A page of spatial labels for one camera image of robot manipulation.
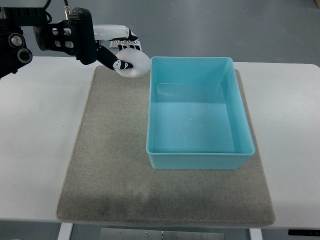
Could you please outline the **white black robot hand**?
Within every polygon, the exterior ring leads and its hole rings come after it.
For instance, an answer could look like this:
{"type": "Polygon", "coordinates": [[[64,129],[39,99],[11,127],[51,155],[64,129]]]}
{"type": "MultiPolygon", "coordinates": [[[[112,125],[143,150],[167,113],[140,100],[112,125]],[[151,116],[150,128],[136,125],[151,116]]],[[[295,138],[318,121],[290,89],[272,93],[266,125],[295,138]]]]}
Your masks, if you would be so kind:
{"type": "Polygon", "coordinates": [[[126,26],[119,24],[95,24],[94,39],[97,46],[97,60],[111,70],[128,70],[134,65],[116,56],[125,49],[141,51],[139,38],[126,26]]]}

